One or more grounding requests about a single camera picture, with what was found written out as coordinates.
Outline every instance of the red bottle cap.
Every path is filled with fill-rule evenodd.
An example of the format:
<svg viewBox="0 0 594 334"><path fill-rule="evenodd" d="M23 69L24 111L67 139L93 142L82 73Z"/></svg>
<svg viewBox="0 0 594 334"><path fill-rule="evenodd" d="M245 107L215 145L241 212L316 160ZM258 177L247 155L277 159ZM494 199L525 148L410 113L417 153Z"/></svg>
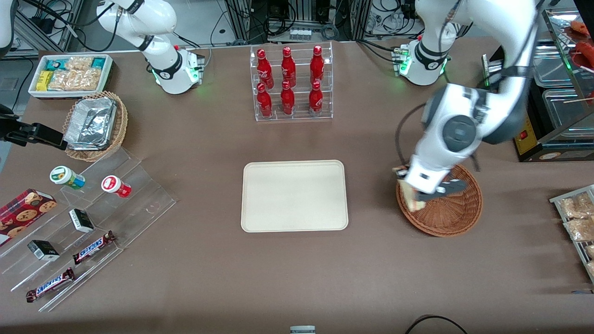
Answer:
<svg viewBox="0 0 594 334"><path fill-rule="evenodd" d="M258 49L256 55L258 56L258 59L264 59L266 58L266 51L264 51L264 49Z"/></svg>

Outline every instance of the snack box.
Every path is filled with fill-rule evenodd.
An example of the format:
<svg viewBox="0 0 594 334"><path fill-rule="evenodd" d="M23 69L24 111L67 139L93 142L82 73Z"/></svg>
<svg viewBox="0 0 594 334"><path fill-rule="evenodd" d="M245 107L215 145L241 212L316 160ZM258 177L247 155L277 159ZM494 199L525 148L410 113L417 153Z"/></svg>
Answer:
<svg viewBox="0 0 594 334"><path fill-rule="evenodd" d="M16 237L57 205L56 200L41 191L27 189L0 208L0 246Z"/></svg>
<svg viewBox="0 0 594 334"><path fill-rule="evenodd" d="M56 61L60 59L70 58L70 57L93 57L93 58L104 58L105 63L103 64L103 68L101 70L101 76L99 77L99 84L97 85L96 90L79 90L79 91L71 91L71 92L56 92L56 91L40 91L37 90L37 81L39 80L39 76L41 75L42 71L46 70L48 66L48 62ZM48 55L43 56L39 59L39 64L37 65L37 69L35 70L35 75L31 80L31 85L29 85L29 94L33 97L38 99L75 99L95 93L100 93L104 91L105 85L108 82L109 73L111 71L113 60L112 58L105 54L105 53L69 53L65 55Z"/></svg>

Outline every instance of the red bottle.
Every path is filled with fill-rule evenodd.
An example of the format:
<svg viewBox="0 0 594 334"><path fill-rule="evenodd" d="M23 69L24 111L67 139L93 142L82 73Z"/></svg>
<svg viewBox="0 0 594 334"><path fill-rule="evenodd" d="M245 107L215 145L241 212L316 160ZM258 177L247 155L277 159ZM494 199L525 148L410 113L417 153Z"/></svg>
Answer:
<svg viewBox="0 0 594 334"><path fill-rule="evenodd" d="M283 80L289 81L291 87L297 85L297 73L295 70L295 61L291 56L291 48L285 46L283 48L283 63L280 64L280 68L283 71Z"/></svg>
<svg viewBox="0 0 594 334"><path fill-rule="evenodd" d="M283 91L280 93L280 99L283 101L283 112L285 115L293 115L295 111L295 94L291 89L289 80L283 81Z"/></svg>
<svg viewBox="0 0 594 334"><path fill-rule="evenodd" d="M262 117L264 118L271 118L272 99L270 98L270 94L268 94L266 91L266 86L263 83L258 83L256 87L258 89L258 95L256 95L256 99L258 100L260 113L262 113Z"/></svg>
<svg viewBox="0 0 594 334"><path fill-rule="evenodd" d="M322 98L324 98L320 90L320 81L315 80L311 88L312 90L309 93L309 114L317 117L322 113Z"/></svg>
<svg viewBox="0 0 594 334"><path fill-rule="evenodd" d="M319 45L314 46L314 56L309 63L309 70L311 72L311 84L314 84L316 80L322 82L324 78L324 59L322 59L322 47Z"/></svg>
<svg viewBox="0 0 594 334"><path fill-rule="evenodd" d="M272 79L272 66L266 59L266 52L259 49L256 54L258 55L258 76L260 81L266 85L266 89L272 89L274 87L274 79Z"/></svg>

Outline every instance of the red cookie box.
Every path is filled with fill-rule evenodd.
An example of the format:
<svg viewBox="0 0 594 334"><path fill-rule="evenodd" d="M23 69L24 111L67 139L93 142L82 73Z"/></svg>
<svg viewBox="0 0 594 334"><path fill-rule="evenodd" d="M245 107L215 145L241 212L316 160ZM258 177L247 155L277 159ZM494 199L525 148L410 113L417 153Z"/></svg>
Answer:
<svg viewBox="0 0 594 334"><path fill-rule="evenodd" d="M27 226L57 205L56 200L41 191L27 189L0 208L0 246L16 237Z"/></svg>

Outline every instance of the wicker basket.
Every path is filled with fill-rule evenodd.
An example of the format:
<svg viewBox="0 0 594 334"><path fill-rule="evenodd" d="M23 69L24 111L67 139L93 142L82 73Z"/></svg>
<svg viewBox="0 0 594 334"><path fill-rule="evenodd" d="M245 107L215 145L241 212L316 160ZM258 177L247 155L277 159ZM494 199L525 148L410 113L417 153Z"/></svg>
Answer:
<svg viewBox="0 0 594 334"><path fill-rule="evenodd" d="M124 141L124 136L126 135L126 126L128 125L128 111L126 111L126 106L122 103L122 100L116 94L111 92L101 92L88 95L83 97L83 100L98 99L101 97L109 97L118 104L118 109L116 110L116 119L113 123L111 144L103 151L75 151L66 149L66 154L73 159L95 162L103 156L116 152ZM70 108L70 112L68 113L68 116L66 116L66 122L64 122L64 126L62 127L63 133L66 133L66 130L68 129L68 124L70 124L70 118L72 117L73 111L74 106Z"/></svg>
<svg viewBox="0 0 594 334"><path fill-rule="evenodd" d="M462 192L430 200L424 209L416 212L408 210L396 185L396 199L406 218L421 231L436 237L455 237L468 232L482 213L481 189L472 174L462 165L456 165L448 179L464 180L468 186Z"/></svg>

